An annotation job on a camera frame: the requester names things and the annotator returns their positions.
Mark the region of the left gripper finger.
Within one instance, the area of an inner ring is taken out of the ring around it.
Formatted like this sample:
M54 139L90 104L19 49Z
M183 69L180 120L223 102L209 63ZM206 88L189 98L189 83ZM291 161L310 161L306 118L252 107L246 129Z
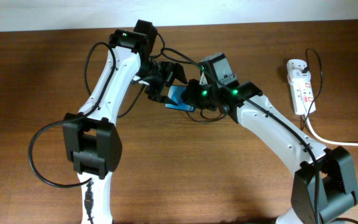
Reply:
M169 84L172 85L174 80L178 80L183 84L187 84L188 80L185 76L184 68L179 63L171 63L169 71Z
M174 103L171 98L162 95L160 91L149 91L147 98L158 103Z

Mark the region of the blue Galaxy smartphone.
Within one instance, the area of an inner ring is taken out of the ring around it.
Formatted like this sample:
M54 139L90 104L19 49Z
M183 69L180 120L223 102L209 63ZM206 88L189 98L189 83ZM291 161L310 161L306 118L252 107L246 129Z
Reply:
M181 95L185 92L186 86L172 85L168 91L168 97L173 100L176 105L165 103L165 107L173 110L194 112L195 107L184 103Z

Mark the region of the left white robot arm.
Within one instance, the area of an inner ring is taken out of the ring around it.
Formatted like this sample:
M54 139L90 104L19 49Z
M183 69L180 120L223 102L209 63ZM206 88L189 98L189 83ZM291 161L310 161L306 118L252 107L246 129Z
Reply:
M148 97L159 103L173 103L161 94L174 80L188 81L182 65L151 59L157 29L139 20L134 30L118 29L110 35L104 70L86 103L64 117L63 137L67 159L82 182L82 223L112 223L110 188L112 174L122 154L116 129L119 108L131 83L148 87Z

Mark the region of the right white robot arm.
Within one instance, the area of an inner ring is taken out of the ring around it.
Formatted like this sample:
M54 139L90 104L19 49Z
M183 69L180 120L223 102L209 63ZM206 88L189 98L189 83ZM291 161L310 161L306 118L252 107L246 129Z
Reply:
M293 175L291 207L274 223L331 223L358 205L354 161L346 149L329 149L307 136L253 83L240 84L223 53L196 67L202 80L188 82L184 102L229 115L259 137Z

